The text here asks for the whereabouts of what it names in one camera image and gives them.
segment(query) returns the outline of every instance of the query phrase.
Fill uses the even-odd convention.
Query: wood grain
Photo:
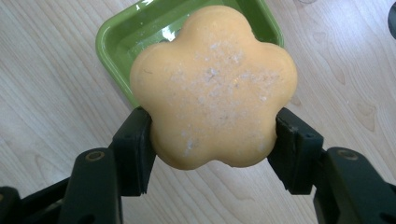
[[[105,147],[132,108],[94,49],[104,21],[135,0],[0,1],[0,186],[22,197],[70,175]],[[288,105],[325,147],[363,153],[396,183],[394,0],[267,0],[299,71]],[[156,160],[148,194],[124,198],[125,223],[316,223],[310,196],[290,196],[267,161],[212,161],[179,171]]]

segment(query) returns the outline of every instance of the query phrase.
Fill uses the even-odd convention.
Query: green plate
[[[191,13],[224,5],[242,12],[256,38],[283,47],[283,36],[263,0],[143,0],[106,21],[96,37],[96,53],[132,106],[138,106],[129,85],[136,56],[147,46],[172,41]]]

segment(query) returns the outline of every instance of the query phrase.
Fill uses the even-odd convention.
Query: orange soap
[[[256,40],[246,18],[223,6],[197,10],[176,39],[149,46],[131,69],[133,95],[152,117],[155,151],[184,170],[265,159],[276,114],[296,86],[289,54]]]

